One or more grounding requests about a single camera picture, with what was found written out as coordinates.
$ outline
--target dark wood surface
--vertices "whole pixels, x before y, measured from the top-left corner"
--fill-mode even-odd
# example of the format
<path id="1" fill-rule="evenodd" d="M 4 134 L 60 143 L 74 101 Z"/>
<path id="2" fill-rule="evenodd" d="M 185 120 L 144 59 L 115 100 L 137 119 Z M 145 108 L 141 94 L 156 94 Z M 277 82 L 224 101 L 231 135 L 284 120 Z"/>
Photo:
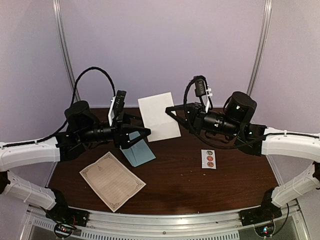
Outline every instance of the dark wood surface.
<path id="1" fill-rule="evenodd" d="M 92 110 L 105 120 L 106 109 Z M 139 109 L 125 112 L 139 115 Z M 201 149 L 211 149 L 180 127 L 182 137 L 147 142 L 155 160 L 132 167 L 113 143 L 83 153 L 77 160 L 57 165 L 49 187 L 60 190 L 72 207 L 111 212 L 79 172 L 111 152 L 146 186 L 117 213 L 193 214 L 252 207 L 264 192 L 277 185 L 267 159 L 239 150 L 215 150 L 217 169 L 201 168 Z"/>

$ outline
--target white envelope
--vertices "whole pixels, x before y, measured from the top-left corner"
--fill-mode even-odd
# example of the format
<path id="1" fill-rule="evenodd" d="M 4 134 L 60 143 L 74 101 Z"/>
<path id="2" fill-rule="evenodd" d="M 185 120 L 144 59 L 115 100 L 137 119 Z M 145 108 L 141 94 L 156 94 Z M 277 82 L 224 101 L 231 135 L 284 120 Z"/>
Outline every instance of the white envelope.
<path id="1" fill-rule="evenodd" d="M 166 114 L 166 108 L 174 106 L 171 92 L 140 98 L 138 103 L 144 127 L 151 129 L 149 142 L 181 137 L 179 124 Z"/>

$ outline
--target black mounting bracket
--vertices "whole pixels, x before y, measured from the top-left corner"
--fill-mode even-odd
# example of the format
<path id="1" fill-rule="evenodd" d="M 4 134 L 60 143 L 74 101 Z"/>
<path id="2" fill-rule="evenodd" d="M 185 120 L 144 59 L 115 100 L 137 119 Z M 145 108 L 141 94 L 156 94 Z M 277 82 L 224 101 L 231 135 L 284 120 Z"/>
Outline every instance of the black mounting bracket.
<path id="1" fill-rule="evenodd" d="M 240 211 L 242 226 L 260 224 L 282 216 L 281 208 L 272 204 L 273 190 L 271 188 L 265 192 L 261 206 Z"/>
<path id="2" fill-rule="evenodd" d="M 43 209 L 46 213 L 45 217 L 62 224 L 86 227 L 89 212 L 69 207 L 64 195 L 59 190 L 52 189 L 52 191 L 56 204 L 50 210 Z"/>
<path id="3" fill-rule="evenodd" d="M 197 119 L 196 119 L 197 113 L 201 109 L 202 109 L 202 106 L 197 102 L 187 103 L 186 110 L 187 110 L 187 114 L 189 114 L 188 117 L 192 123 L 197 121 Z M 178 116 L 173 113 L 173 111 L 184 111 L 184 110 L 185 110 L 185 108 L 184 108 L 183 104 L 177 105 L 177 106 L 169 106 L 165 109 L 165 113 L 168 114 L 170 117 L 172 117 L 174 120 L 176 120 L 182 127 L 189 130 L 187 118 Z"/>
<path id="4" fill-rule="evenodd" d="M 320 181 L 320 162 L 314 161 L 313 164 L 314 164 L 314 174 L 312 175 L 312 177 Z"/>

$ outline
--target white paper sheet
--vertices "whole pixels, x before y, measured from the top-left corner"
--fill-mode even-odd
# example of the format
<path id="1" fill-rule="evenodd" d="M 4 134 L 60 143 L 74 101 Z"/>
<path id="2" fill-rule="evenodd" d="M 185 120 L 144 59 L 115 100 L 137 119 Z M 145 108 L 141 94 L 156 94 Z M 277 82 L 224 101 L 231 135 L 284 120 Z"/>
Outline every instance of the white paper sheet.
<path id="1" fill-rule="evenodd" d="M 174 106 L 171 92 L 140 98 L 138 103 L 144 127 L 151 129 L 149 142 L 181 137 L 179 124 L 166 114 L 166 108 Z"/>
<path id="2" fill-rule="evenodd" d="M 111 152 L 85 167 L 80 174 L 113 212 L 146 185 Z"/>

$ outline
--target black cable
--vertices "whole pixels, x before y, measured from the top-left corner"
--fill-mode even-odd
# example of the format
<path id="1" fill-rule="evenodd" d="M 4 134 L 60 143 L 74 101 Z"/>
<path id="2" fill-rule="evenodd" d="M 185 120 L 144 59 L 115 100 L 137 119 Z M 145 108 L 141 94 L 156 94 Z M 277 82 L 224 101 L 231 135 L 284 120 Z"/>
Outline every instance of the black cable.
<path id="1" fill-rule="evenodd" d="M 104 145 L 104 144 L 108 144 L 108 142 L 104 142 L 104 141 L 103 142 L 99 142 L 95 146 L 93 146 L 93 144 L 91 144 L 90 146 L 88 146 L 88 149 L 92 150 L 92 149 L 95 149 L 95 148 L 99 147 L 100 145 Z"/>
<path id="2" fill-rule="evenodd" d="M 214 140 L 214 141 L 216 141 L 216 142 L 220 142 L 220 143 L 223 143 L 223 144 L 228 144 L 228 143 L 230 143 L 230 140 L 228 140 L 227 138 L 225 138 L 225 139 L 226 139 L 226 141 L 225 141 L 225 140 L 221 140 L 221 139 L 219 139 L 219 138 L 217 138 L 217 137 L 214 137 L 214 136 L 209 136 L 209 134 L 212 134 L 212 133 L 211 133 L 211 132 L 208 132 L 208 131 L 205 131 L 205 132 L 204 132 L 204 136 L 205 136 L 207 139 Z"/>
<path id="3" fill-rule="evenodd" d="M 212 101 L 211 101 L 211 98 L 210 98 L 209 96 L 208 96 L 208 98 L 209 98 L 209 102 L 210 102 L 210 108 L 209 108 L 209 109 L 211 110 L 211 109 L 214 108 L 214 105 L 213 105 L 213 103 L 212 103 Z"/>
<path id="4" fill-rule="evenodd" d="M 272 234 L 272 237 L 275 236 L 275 235 L 277 235 L 277 234 L 284 228 L 284 226 L 286 225 L 286 222 L 287 222 L 287 220 L 288 220 L 288 218 L 289 218 L 289 211 L 290 211 L 290 208 L 289 208 L 289 204 L 288 204 L 288 203 L 286 204 L 286 208 L 287 208 L 288 212 L 286 213 L 285 220 L 284 220 L 282 226 L 279 228 L 279 230 L 278 230 L 276 233 L 273 233 L 273 234 Z"/>
<path id="5" fill-rule="evenodd" d="M 206 105 L 205 105 L 205 103 L 204 103 L 204 100 L 202 99 L 202 96 L 200 96 L 199 99 L 200 99 L 200 103 L 201 103 L 201 105 L 202 105 L 202 108 L 203 108 L 203 109 L 206 109 Z"/>
<path id="6" fill-rule="evenodd" d="M 105 70 L 100 68 L 100 67 L 92 66 L 92 67 L 89 67 L 86 70 L 84 70 L 82 73 L 80 73 L 80 75 L 75 80 L 70 107 L 72 106 L 72 104 L 74 104 L 74 101 L 75 101 L 78 82 L 80 81 L 81 77 L 85 73 L 87 73 L 87 72 L 89 72 L 91 70 L 98 70 L 98 71 L 102 72 L 108 78 L 108 80 L 109 80 L 109 82 L 111 84 L 111 87 L 112 87 L 113 96 L 116 96 L 115 85 L 114 85 L 114 82 L 112 81 L 111 77 L 109 76 L 109 74 Z M 29 145 L 29 144 L 42 143 L 42 142 L 47 141 L 48 139 L 54 137 L 57 133 L 59 133 L 67 125 L 67 123 L 68 123 L 67 120 L 65 120 L 64 123 L 62 124 L 62 126 L 59 127 L 54 133 L 50 134 L 49 136 L 43 137 L 43 138 L 41 138 L 39 140 L 8 143 L 6 145 L 3 145 L 2 147 L 3 148 L 9 148 L 9 147 L 17 147 L 17 146 L 23 146 L 23 145 Z"/>
<path id="7" fill-rule="evenodd" d="M 224 105 L 223 105 L 223 113 L 225 113 L 225 110 L 226 110 L 226 106 L 228 105 L 228 103 L 229 103 L 229 101 L 230 101 L 230 99 L 231 99 L 231 96 L 230 97 L 228 97 L 228 99 L 225 101 L 225 103 L 224 103 Z"/>
<path id="8" fill-rule="evenodd" d="M 238 149 L 247 145 L 251 145 L 251 144 L 255 144 L 258 143 L 260 141 L 266 140 L 267 136 L 275 136 L 275 135 L 285 135 L 284 132 L 270 132 L 268 134 L 265 135 L 261 135 L 259 137 L 257 137 L 255 140 L 252 141 L 248 141 L 239 145 L 234 145 L 234 146 L 223 146 L 223 145 L 215 145 L 212 144 L 212 142 L 207 141 L 206 139 L 204 139 L 203 137 L 201 137 L 196 131 L 195 128 L 192 126 L 191 122 L 190 122 L 190 118 L 188 115 L 188 110 L 187 110 L 187 97 L 188 97 L 188 93 L 190 91 L 191 86 L 195 83 L 195 79 L 191 80 L 188 85 L 185 88 L 184 91 L 184 95 L 183 95 L 183 110 L 184 110 L 184 115 L 186 117 L 186 121 L 188 123 L 189 126 L 189 130 L 192 134 L 194 134 L 200 141 L 202 141 L 203 143 L 207 144 L 210 147 L 216 148 L 216 149 L 222 149 L 222 150 L 232 150 L 232 149 Z M 297 133 L 297 132 L 287 132 L 286 135 L 296 135 L 296 136 L 304 136 L 304 137 L 310 137 L 310 138 L 315 138 L 315 139 L 319 139 L 319 136 L 316 135 L 311 135 L 311 134 L 305 134 L 305 133 Z"/>

